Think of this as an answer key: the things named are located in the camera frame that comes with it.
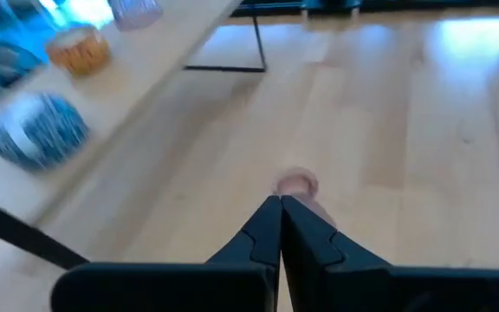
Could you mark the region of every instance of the black metal leg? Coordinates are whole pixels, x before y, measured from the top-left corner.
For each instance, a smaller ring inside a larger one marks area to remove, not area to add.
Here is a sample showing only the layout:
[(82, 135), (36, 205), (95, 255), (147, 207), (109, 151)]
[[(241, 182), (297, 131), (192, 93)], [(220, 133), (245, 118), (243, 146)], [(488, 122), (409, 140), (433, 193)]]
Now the black metal leg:
[(0, 239), (65, 270), (88, 260), (0, 209)]
[(222, 72), (235, 72), (235, 73), (264, 73), (267, 71), (267, 62), (265, 60), (265, 53), (263, 52), (263, 45), (261, 41), (261, 33), (259, 32), (259, 22), (257, 21), (257, 15), (255, 8), (252, 7), (251, 10), (251, 20), (253, 21), (253, 27), (256, 32), (257, 47), (259, 48), (259, 57), (261, 60), (261, 67), (259, 68), (249, 68), (249, 67), (236, 67), (236, 66), (200, 66), (200, 65), (188, 65), (184, 67), (184, 70), (204, 70), (204, 71), (222, 71)]

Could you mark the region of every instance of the blue object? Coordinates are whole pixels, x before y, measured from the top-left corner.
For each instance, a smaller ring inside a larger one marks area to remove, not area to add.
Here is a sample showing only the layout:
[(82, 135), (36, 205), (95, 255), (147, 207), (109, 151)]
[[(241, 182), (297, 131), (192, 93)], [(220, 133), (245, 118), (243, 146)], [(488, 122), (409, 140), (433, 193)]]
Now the blue object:
[(53, 94), (20, 94), (0, 113), (0, 155), (30, 171), (67, 161), (88, 128), (78, 111)]

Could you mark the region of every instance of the light wood flooring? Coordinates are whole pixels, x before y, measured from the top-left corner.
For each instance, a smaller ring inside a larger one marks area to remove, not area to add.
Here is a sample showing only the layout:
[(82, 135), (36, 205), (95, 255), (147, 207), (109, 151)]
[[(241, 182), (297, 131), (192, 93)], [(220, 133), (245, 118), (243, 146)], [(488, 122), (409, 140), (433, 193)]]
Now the light wood flooring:
[[(94, 260), (203, 262), (298, 165), (389, 262), (499, 268), (499, 9), (261, 21), (266, 75), (179, 73), (39, 226)], [(258, 65), (247, 22), (191, 63)], [(48, 311), (61, 273), (0, 242), (0, 311)]]

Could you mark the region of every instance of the orange patterned container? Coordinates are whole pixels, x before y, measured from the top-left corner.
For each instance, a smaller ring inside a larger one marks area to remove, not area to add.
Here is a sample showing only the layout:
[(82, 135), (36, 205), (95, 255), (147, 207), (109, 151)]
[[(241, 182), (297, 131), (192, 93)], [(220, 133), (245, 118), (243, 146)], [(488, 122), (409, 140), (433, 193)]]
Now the orange patterned container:
[(109, 61), (107, 40), (94, 26), (61, 32), (46, 46), (49, 59), (73, 76), (90, 75)]

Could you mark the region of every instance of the blue ceramic bowl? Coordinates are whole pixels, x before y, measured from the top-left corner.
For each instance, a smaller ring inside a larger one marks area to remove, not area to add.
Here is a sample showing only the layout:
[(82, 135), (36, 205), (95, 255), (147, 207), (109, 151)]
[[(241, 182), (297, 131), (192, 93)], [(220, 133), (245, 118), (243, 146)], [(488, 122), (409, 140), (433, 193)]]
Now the blue ceramic bowl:
[(0, 156), (30, 171), (70, 159), (87, 139), (78, 111), (54, 94), (19, 94), (0, 113)]

